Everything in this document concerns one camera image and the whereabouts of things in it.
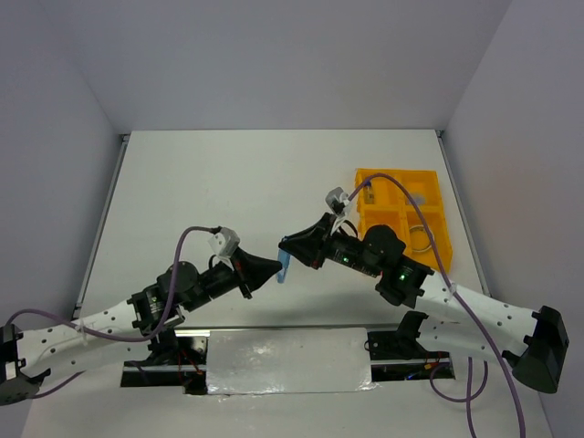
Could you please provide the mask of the blue highlighter marker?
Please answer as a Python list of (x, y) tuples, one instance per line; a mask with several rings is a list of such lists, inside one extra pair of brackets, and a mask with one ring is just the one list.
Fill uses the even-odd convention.
[(287, 271), (289, 268), (291, 255), (286, 251), (279, 249), (277, 253), (277, 261), (281, 264), (281, 268), (276, 274), (276, 281), (278, 284), (284, 284), (287, 278)]

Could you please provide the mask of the small blue-capped glue bottle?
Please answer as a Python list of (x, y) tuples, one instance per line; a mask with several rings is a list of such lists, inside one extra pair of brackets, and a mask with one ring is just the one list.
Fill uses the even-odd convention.
[(368, 181), (362, 188), (363, 202), (367, 205), (375, 204), (375, 193), (372, 187), (372, 181)]

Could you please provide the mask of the beige tape roll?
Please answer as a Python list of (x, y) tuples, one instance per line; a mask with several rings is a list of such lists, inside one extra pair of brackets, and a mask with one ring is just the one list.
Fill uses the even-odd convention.
[(415, 254), (424, 254), (433, 249), (434, 236), (432, 230), (427, 230), (422, 224), (409, 228), (411, 250)]

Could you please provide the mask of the clear round pin container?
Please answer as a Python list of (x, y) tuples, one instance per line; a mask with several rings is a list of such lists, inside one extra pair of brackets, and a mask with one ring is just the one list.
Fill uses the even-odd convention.
[(426, 205), (428, 203), (427, 198), (423, 193), (413, 193), (408, 199), (407, 204), (412, 204), (412, 202), (415, 202), (418, 205)]

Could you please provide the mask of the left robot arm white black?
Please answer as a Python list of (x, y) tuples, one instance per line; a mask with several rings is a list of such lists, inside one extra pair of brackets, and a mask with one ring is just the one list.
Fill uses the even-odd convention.
[(280, 262), (237, 248), (204, 272), (176, 260), (155, 283), (96, 314), (66, 321), (48, 312), (34, 315), (54, 326), (21, 330), (13, 320), (1, 328), (1, 403), (49, 395), (88, 370), (120, 362), (166, 364), (182, 353), (175, 335), (185, 314), (239, 290), (250, 298), (282, 268)]

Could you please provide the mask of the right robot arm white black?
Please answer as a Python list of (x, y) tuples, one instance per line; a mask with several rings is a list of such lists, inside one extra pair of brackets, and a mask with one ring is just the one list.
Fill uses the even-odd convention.
[(375, 225), (358, 238), (333, 230), (334, 222), (332, 214), (324, 214), (278, 247), (313, 269), (330, 260), (374, 277), (381, 297), (405, 308), (392, 334), (370, 336), (373, 352), (404, 359), (447, 352), (503, 360), (528, 388), (557, 392), (569, 344), (557, 310), (515, 307), (465, 287), (452, 293), (435, 270), (404, 254), (404, 242), (389, 226)]

